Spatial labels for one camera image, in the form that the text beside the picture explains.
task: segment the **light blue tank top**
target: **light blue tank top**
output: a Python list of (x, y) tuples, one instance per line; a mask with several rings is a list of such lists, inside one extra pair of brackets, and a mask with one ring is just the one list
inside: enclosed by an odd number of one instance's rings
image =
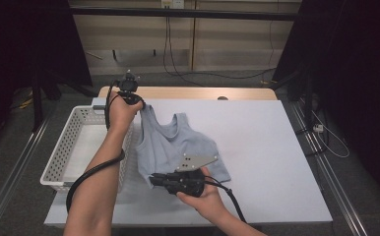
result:
[(184, 153), (191, 156), (217, 156), (217, 161), (207, 165), (212, 177), (220, 182), (230, 180), (216, 143), (192, 130), (185, 113), (174, 114), (167, 125), (157, 121), (154, 109), (149, 104), (140, 113), (142, 133), (136, 146), (138, 171), (150, 187), (153, 186), (150, 175), (174, 172)]

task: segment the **white basket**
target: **white basket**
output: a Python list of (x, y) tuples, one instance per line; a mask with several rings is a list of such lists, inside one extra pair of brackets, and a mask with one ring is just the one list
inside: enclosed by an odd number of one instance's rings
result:
[[(133, 125), (123, 143), (125, 159), (120, 161), (120, 191), (128, 159), (128, 146)], [(58, 192), (68, 192), (71, 185), (84, 173), (107, 133), (104, 114), (96, 114), (91, 106), (76, 106), (42, 173), (40, 183)]]

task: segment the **wall outlet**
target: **wall outlet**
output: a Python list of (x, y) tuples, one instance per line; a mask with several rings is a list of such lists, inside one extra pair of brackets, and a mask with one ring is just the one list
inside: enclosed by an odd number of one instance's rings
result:
[(173, 8), (172, 7), (172, 0), (161, 0), (161, 7), (163, 9), (165, 9), (165, 8)]
[(184, 0), (172, 0), (172, 8), (184, 9)]

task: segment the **gray floor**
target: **gray floor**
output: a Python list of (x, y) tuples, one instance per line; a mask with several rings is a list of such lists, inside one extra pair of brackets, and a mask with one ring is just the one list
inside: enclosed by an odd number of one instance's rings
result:
[[(258, 72), (222, 72), (223, 75), (242, 77), (254, 75)], [(186, 83), (178, 77), (172, 77), (165, 73), (142, 74), (141, 86), (194, 86)], [(221, 79), (219, 77), (207, 75), (186, 76), (187, 80), (202, 84), (206, 87), (244, 87), (259, 88), (263, 85), (269, 85), (272, 73), (247, 79), (231, 80)], [(95, 89), (106, 86), (111, 79), (116, 76), (95, 76)], [(56, 110), (44, 133), (41, 142), (33, 154), (32, 160), (25, 170), (22, 179), (17, 186), (12, 200), (9, 201), (1, 219), (0, 235), (61, 235), (62, 230), (43, 225), (46, 218), (47, 210), (51, 204), (54, 193), (50, 188), (43, 187), (39, 184), (39, 178), (46, 165), (49, 156), (59, 138), (63, 126), (72, 110), (79, 104), (90, 104), (91, 99), (76, 93), (70, 88), (61, 87), (62, 97), (57, 102), (44, 100), (45, 110), (53, 105)], [(22, 90), (15, 96), (15, 104), (28, 95), (28, 90)], [(285, 90), (282, 88), (277, 91), (278, 98), (283, 102), (287, 116), (291, 121), (293, 130), (298, 130), (299, 126), (294, 118), (289, 102), (285, 97)], [(342, 132), (337, 130), (336, 124), (331, 122), (329, 117), (330, 128), (342, 136)], [(6, 181), (13, 165), (16, 163), (20, 153), (23, 151), (25, 144), (31, 135), (32, 129), (32, 107), (25, 109), (12, 109), (11, 115), (0, 131), (0, 187)], [(308, 153), (310, 147), (303, 136), (298, 136), (303, 150)], [(343, 152), (343, 147), (331, 139), (330, 147), (336, 152)], [(368, 175), (359, 162), (353, 149), (349, 158), (338, 158), (329, 152), (326, 152), (331, 165), (334, 168), (341, 184), (345, 188), (347, 195), (357, 210), (359, 217), (362, 219), (368, 235), (380, 235), (380, 188), (377, 183)], [(333, 223), (324, 224), (276, 224), (263, 225), (263, 230), (269, 235), (353, 235), (349, 226), (338, 206), (337, 201), (331, 189), (328, 186), (322, 172), (316, 165), (314, 157), (307, 157), (311, 169), (315, 174), (317, 182), (322, 186), (322, 193), (326, 203), (334, 218)], [(167, 235), (209, 235), (214, 229), (175, 229), (166, 230)]]

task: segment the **white table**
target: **white table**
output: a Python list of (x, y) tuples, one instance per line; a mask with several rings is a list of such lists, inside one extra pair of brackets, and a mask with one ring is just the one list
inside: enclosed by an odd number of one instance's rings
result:
[[(147, 103), (161, 124), (169, 123), (173, 113), (185, 112), (194, 130), (216, 141), (232, 178), (225, 185), (249, 223), (332, 221), (280, 101), (147, 99)], [(140, 127), (139, 116), (134, 124)], [(237, 215), (230, 198), (220, 192), (226, 207)], [(64, 226), (65, 197), (56, 195), (46, 225)], [(129, 159), (113, 226), (204, 225), (211, 224), (194, 208), (164, 189), (149, 189), (136, 160)]]

